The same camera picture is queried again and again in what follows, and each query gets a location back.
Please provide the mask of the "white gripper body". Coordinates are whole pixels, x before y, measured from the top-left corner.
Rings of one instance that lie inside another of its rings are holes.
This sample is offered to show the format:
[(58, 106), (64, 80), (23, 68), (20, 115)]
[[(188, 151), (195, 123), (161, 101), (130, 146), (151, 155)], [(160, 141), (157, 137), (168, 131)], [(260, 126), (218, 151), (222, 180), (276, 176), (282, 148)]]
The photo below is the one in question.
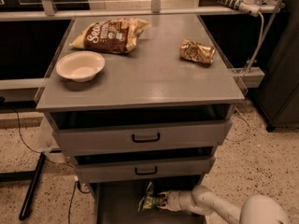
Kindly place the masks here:
[(189, 191), (171, 190), (167, 194), (166, 207), (170, 211), (187, 210), (191, 203), (191, 193)]

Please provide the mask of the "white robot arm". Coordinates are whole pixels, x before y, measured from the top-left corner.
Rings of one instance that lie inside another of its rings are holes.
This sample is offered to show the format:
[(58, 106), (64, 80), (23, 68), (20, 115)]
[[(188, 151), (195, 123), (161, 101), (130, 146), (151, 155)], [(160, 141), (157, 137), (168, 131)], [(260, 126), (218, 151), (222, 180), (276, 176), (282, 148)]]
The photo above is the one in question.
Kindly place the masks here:
[(272, 198), (253, 195), (241, 207), (228, 203), (203, 185), (192, 190), (169, 190), (159, 193), (160, 208), (177, 212), (187, 210), (206, 216), (216, 213), (227, 224), (291, 224), (287, 213)]

